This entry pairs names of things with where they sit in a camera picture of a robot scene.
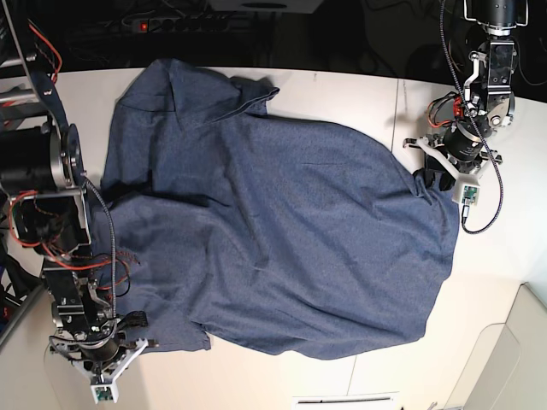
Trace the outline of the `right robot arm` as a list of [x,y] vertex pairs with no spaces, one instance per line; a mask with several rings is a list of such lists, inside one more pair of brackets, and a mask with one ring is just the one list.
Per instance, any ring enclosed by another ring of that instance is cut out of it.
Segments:
[[62,58],[20,1],[1,4],[1,68],[26,80],[1,94],[1,206],[15,242],[40,254],[38,284],[52,300],[49,348],[90,383],[96,401],[115,401],[121,374],[155,342],[130,340],[148,324],[142,311],[120,313],[129,259],[114,243],[91,249],[87,178],[77,127],[56,90]]

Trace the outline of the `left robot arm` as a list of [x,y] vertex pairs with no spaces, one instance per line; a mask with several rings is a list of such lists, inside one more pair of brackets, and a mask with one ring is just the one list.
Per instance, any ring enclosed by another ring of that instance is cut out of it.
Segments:
[[484,33],[467,51],[464,63],[453,54],[447,3],[439,4],[441,51],[454,90],[433,99],[426,108],[426,134],[403,145],[424,156],[421,169],[427,185],[442,192],[459,190],[472,199],[479,193],[479,178],[486,167],[499,167],[501,156],[490,139],[512,124],[515,94],[512,79],[519,66],[519,50],[512,32],[526,26],[527,1],[457,1],[460,16]]

